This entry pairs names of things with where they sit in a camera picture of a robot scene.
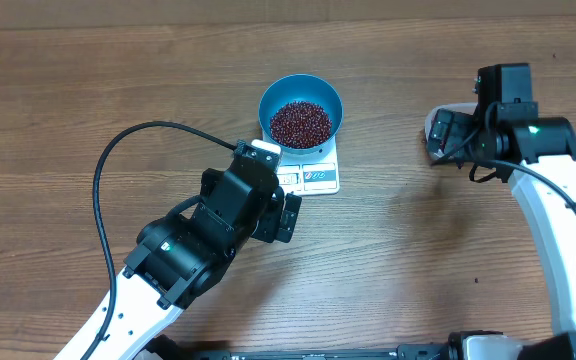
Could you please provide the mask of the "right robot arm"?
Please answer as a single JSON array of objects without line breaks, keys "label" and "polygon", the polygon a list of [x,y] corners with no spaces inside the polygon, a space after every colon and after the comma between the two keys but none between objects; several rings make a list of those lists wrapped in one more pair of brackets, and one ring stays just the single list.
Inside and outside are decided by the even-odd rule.
[{"label": "right robot arm", "polygon": [[[553,335],[526,343],[496,331],[450,334],[440,359],[576,359],[576,134],[564,117],[542,118],[527,63],[482,67],[474,103],[434,108],[425,121],[434,166],[470,165],[472,182],[509,185],[544,271]],[[489,169],[479,178],[476,171]]]}]

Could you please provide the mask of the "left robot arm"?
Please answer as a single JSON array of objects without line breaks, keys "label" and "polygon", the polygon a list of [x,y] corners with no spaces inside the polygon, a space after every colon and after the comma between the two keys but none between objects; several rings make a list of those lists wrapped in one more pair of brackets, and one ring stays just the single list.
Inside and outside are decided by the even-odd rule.
[{"label": "left robot arm", "polygon": [[257,141],[236,150],[227,170],[206,170],[200,195],[142,229],[116,277],[116,292],[58,358],[135,358],[221,281],[249,238],[289,242],[301,199],[280,187],[280,161],[280,147]]}]

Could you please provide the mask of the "red beans in bowl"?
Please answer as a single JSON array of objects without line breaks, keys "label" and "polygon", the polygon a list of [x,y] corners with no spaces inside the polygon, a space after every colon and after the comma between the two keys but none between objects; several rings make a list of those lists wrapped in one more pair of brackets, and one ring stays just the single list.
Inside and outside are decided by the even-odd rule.
[{"label": "red beans in bowl", "polygon": [[270,135],[280,145],[309,149],[332,135],[332,121],[324,108],[308,101],[294,101],[281,107],[270,119]]}]

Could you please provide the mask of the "blue bowl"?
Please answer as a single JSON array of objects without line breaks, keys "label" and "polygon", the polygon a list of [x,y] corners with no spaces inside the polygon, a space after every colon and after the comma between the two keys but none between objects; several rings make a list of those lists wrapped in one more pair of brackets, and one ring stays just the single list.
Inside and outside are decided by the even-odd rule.
[{"label": "blue bowl", "polygon": [[270,135],[270,119],[281,107],[294,101],[308,101],[322,106],[332,121],[332,135],[329,139],[337,135],[344,118],[344,107],[338,92],[322,78],[310,74],[293,74],[270,85],[259,102],[259,124],[269,142],[283,146]]}]

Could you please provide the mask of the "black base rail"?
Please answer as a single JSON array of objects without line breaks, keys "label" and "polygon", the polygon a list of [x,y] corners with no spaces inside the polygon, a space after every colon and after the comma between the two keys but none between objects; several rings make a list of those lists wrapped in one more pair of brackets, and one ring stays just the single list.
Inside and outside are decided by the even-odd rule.
[{"label": "black base rail", "polygon": [[531,346],[501,334],[454,334],[445,343],[400,344],[391,348],[235,351],[183,346],[165,335],[151,340],[135,360],[444,360],[543,359]]}]

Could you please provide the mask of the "white kitchen scale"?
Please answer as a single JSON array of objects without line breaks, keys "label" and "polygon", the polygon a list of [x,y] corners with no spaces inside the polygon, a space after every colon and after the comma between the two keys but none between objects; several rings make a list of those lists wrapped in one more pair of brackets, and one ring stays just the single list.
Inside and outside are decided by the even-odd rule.
[{"label": "white kitchen scale", "polygon": [[340,190],[335,137],[311,149],[281,148],[277,175],[285,193],[312,196],[336,194]]}]

